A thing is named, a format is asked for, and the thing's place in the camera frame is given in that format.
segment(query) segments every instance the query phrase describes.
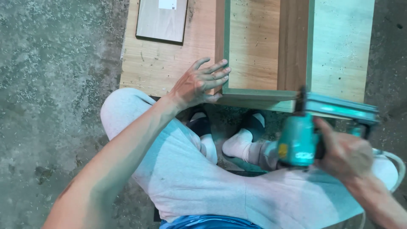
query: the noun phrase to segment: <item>teal nail gun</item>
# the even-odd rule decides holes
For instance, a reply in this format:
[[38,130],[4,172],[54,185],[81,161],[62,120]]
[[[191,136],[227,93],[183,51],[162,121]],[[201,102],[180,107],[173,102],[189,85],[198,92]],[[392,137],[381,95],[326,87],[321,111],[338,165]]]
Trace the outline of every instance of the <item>teal nail gun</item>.
[[293,116],[285,121],[278,141],[281,167],[306,167],[312,165],[315,159],[324,157],[325,145],[314,127],[314,113],[353,120],[349,133],[364,139],[379,122],[375,106],[318,95],[302,88],[295,101]]

